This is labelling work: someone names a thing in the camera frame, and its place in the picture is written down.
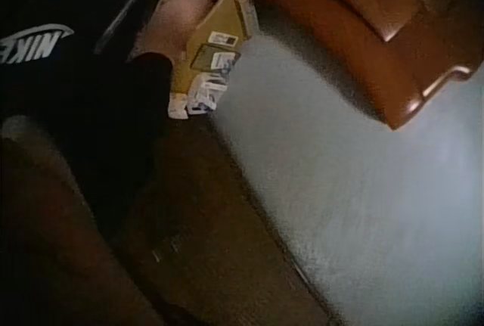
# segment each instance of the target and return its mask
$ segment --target brown carpet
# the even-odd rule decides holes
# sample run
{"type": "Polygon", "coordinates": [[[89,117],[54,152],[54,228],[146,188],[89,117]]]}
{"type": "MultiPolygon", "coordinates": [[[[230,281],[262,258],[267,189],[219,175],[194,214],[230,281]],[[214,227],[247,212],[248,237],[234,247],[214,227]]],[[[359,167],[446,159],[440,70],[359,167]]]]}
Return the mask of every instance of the brown carpet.
{"type": "Polygon", "coordinates": [[[271,236],[209,120],[168,127],[117,246],[148,298],[217,325],[339,324],[271,236]]]}

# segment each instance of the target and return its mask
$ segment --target nike logo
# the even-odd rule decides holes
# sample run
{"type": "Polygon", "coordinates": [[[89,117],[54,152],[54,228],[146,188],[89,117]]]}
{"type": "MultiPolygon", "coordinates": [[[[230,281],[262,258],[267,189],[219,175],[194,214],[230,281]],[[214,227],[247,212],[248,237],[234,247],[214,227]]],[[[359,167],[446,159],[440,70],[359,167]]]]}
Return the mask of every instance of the nike logo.
{"type": "Polygon", "coordinates": [[[0,64],[20,64],[48,57],[60,39],[74,34],[64,25],[47,23],[0,39],[0,64]]]}

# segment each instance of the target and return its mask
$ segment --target black sleeve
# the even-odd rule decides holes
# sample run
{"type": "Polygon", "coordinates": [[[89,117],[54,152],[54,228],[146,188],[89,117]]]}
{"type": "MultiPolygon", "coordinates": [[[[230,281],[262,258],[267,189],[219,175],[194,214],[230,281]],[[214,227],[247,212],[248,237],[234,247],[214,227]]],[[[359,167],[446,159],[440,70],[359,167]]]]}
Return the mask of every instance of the black sleeve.
{"type": "Polygon", "coordinates": [[[167,118],[172,64],[159,54],[77,70],[75,94],[39,108],[105,234],[119,224],[153,169],[167,118]]]}

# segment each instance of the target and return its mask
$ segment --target brown leather chair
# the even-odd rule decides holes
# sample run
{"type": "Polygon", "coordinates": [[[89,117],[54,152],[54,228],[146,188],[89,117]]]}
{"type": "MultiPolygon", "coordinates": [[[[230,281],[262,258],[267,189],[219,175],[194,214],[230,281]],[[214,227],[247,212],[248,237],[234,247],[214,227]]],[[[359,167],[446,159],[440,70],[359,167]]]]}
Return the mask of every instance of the brown leather chair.
{"type": "Polygon", "coordinates": [[[407,123],[484,55],[479,0],[265,0],[306,26],[361,84],[382,121],[407,123]]]}

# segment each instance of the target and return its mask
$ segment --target sticker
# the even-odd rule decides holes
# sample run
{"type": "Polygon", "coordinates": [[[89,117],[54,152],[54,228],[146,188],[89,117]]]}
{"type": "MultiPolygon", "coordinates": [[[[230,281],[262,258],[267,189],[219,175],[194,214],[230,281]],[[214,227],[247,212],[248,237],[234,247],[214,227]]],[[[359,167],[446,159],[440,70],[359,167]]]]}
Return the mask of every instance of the sticker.
{"type": "Polygon", "coordinates": [[[213,54],[210,69],[220,70],[232,67],[235,62],[236,53],[234,52],[216,52],[213,54]]]}
{"type": "Polygon", "coordinates": [[[239,38],[234,35],[229,35],[227,33],[217,33],[216,31],[212,31],[209,37],[210,44],[224,45],[231,48],[235,47],[238,41],[239,38]]]}

